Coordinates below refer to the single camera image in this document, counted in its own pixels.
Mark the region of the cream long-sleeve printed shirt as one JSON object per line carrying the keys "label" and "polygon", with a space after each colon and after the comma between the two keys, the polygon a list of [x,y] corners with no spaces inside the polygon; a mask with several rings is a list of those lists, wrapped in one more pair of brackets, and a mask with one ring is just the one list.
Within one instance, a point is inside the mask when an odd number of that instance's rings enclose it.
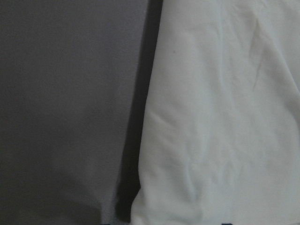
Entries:
{"label": "cream long-sleeve printed shirt", "polygon": [[133,225],[300,222],[300,3],[165,0]]}

